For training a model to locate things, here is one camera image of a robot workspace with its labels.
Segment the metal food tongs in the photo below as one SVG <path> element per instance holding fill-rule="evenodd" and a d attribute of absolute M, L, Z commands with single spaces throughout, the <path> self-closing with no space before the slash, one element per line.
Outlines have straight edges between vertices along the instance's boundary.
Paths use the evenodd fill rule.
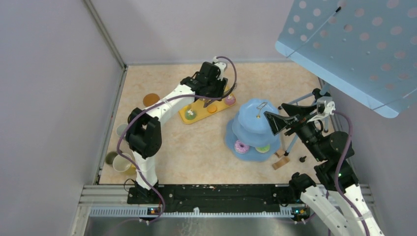
<path fill-rule="evenodd" d="M 219 99 L 205 99 L 203 107 L 206 108 L 215 101 L 221 101 L 221 100 L 227 98 L 235 90 L 236 87 L 237 87 L 237 83 L 233 83 L 233 85 L 230 87 L 230 89 L 227 90 L 225 92 L 225 94 L 223 94 L 222 97 L 219 98 Z"/>

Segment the green frosted donut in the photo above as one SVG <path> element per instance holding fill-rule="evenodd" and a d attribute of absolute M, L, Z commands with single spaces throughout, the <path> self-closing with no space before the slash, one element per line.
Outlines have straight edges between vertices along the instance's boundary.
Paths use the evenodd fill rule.
<path fill-rule="evenodd" d="M 266 153 L 270 150 L 270 145 L 266 145 L 264 147 L 255 147 L 255 150 L 259 153 Z"/>

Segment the purple frosted donut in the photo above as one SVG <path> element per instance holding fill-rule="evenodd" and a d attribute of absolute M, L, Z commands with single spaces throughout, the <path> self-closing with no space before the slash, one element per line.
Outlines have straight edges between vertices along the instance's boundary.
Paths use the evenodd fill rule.
<path fill-rule="evenodd" d="M 240 140 L 237 140 L 234 144 L 234 149 L 239 154 L 245 154 L 250 150 L 250 146 L 244 144 Z"/>

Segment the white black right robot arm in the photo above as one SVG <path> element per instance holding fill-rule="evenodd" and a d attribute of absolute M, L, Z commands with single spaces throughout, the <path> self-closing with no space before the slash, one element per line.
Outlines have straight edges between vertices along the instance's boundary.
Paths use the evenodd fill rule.
<path fill-rule="evenodd" d="M 335 236 L 382 236 L 384 233 L 369 209 L 352 167 L 346 161 L 354 155 L 352 148 L 353 126 L 344 115 L 349 131 L 335 131 L 323 136 L 315 122 L 335 115 L 335 103 L 322 97 L 311 106 L 283 103 L 287 116 L 264 112 L 274 135 L 284 131 L 286 136 L 295 133 L 313 157 L 321 164 L 314 167 L 326 193 L 307 174 L 295 173 L 289 181 L 289 198 L 303 202 Z"/>

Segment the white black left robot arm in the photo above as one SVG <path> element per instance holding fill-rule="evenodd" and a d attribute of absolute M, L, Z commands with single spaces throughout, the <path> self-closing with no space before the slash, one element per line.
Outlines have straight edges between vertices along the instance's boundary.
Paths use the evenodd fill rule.
<path fill-rule="evenodd" d="M 226 68 L 226 63 L 217 59 L 204 62 L 199 71 L 182 79 L 172 92 L 157 103 L 143 110 L 136 108 L 129 115 L 123 136 L 135 159 L 139 197 L 145 203 L 154 202 L 158 195 L 154 165 L 155 155 L 162 146 L 161 127 L 175 113 L 198 99 L 207 102 L 221 100 L 228 82 L 224 78 Z"/>

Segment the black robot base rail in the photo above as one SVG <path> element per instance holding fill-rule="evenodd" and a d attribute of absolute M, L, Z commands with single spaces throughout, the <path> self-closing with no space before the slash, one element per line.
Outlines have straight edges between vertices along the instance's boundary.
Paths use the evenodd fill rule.
<path fill-rule="evenodd" d="M 160 184 L 156 190 L 131 187 L 127 203 L 155 205 L 165 213 L 195 208 L 202 213 L 275 213 L 301 202 L 285 184 Z"/>

